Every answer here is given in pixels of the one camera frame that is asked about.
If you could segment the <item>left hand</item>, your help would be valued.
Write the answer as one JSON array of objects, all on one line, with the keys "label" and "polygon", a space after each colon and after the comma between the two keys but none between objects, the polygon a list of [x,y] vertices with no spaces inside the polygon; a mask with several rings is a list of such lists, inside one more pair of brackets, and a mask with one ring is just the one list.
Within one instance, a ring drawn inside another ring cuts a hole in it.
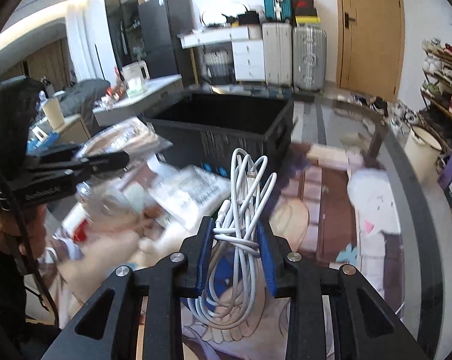
[{"label": "left hand", "polygon": [[[32,220],[26,225],[27,235],[33,258],[39,258],[46,245],[46,228],[44,226],[47,209],[45,205],[35,208]],[[20,231],[14,216],[6,211],[0,211],[0,251],[10,254],[5,236],[20,236]]]}]

